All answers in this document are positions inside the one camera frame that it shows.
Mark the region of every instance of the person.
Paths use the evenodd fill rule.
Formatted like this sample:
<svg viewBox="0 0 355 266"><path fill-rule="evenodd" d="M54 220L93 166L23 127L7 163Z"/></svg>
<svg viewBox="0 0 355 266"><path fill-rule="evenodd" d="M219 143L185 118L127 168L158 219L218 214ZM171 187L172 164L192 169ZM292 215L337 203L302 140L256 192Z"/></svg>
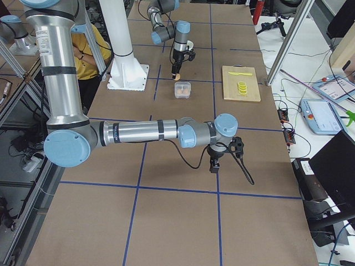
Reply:
<svg viewBox="0 0 355 266"><path fill-rule="evenodd" d="M94 35L99 45L101 54L107 65L110 61L111 51L98 29L92 25ZM101 79L93 53L84 33L72 33L75 67L77 69L80 99L83 112L87 114L94 100Z"/></svg>

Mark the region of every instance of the monitor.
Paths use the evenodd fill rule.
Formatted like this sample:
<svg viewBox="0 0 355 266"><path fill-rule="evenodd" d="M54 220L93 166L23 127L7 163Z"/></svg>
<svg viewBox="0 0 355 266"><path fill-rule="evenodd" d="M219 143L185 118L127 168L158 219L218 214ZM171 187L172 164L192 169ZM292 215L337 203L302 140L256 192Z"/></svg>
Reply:
<svg viewBox="0 0 355 266"><path fill-rule="evenodd" d="M344 130L339 131L309 163L319 182L341 211L315 221L313 225L320 228L348 220L353 222L352 227L355 229L355 141Z"/></svg>

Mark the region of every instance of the red object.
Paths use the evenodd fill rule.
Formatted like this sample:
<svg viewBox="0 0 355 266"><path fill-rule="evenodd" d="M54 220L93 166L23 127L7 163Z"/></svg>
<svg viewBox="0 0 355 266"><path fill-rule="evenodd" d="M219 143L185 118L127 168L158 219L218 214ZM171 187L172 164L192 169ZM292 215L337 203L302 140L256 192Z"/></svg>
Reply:
<svg viewBox="0 0 355 266"><path fill-rule="evenodd" d="M253 15L253 23L254 25L257 24L257 22L259 21L261 12L262 12L262 8L264 6L264 0L258 0L256 3L256 7L255 7L255 11L254 11L254 15Z"/></svg>

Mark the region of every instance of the plastic container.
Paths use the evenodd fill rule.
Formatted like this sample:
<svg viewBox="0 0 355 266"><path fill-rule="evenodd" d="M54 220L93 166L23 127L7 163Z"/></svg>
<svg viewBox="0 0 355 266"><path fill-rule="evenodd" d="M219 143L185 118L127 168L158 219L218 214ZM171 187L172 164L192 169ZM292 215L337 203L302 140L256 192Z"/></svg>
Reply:
<svg viewBox="0 0 355 266"><path fill-rule="evenodd" d="M191 83L189 82L175 82L175 97L176 98L189 98L191 93Z"/></svg>

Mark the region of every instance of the yellow plastic knife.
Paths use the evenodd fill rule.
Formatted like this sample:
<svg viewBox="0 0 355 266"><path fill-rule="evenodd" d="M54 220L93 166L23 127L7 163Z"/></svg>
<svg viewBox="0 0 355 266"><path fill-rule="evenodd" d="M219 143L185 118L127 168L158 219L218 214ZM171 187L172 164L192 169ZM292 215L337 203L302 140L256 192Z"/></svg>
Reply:
<svg viewBox="0 0 355 266"><path fill-rule="evenodd" d="M235 75L235 76L238 76L238 75L253 76L253 73L228 72L228 74Z"/></svg>

